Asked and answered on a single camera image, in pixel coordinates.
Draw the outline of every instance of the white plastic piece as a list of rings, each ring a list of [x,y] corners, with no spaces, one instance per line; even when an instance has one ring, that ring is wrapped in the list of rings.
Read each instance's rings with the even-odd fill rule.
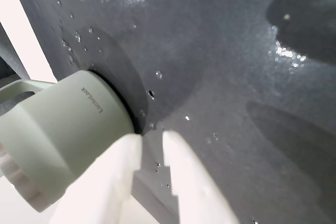
[[[50,224],[119,224],[141,156],[141,136],[117,140],[68,187]]]
[[[196,154],[178,133],[163,133],[164,164],[178,196],[180,224],[238,224],[227,200]]]

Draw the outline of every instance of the embossed logo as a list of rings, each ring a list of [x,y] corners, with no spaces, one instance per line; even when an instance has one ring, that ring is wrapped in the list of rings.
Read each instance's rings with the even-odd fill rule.
[[[89,91],[87,91],[85,88],[82,88],[82,91],[88,96],[88,99],[92,101],[92,104],[94,104],[97,109],[100,110],[99,113],[103,112],[103,109],[99,106],[98,102],[93,98]]]

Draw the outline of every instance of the dark gray panel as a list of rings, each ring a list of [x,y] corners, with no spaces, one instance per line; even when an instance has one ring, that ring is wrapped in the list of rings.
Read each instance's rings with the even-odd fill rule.
[[[242,223],[336,222],[334,0],[21,2],[58,80],[90,68],[124,97],[144,134],[137,179],[173,215],[161,127],[188,140]]]

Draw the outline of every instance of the wet surface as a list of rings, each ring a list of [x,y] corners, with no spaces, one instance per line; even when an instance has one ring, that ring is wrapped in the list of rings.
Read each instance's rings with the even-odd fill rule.
[[[137,179],[170,212],[160,223],[178,215],[162,129],[242,223],[336,222],[333,0],[21,2],[58,80],[91,69],[123,96],[144,135]]]

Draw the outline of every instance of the gray fabric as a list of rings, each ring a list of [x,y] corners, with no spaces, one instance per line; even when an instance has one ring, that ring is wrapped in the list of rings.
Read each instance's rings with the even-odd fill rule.
[[[30,79],[3,26],[0,23],[0,57],[21,79]]]

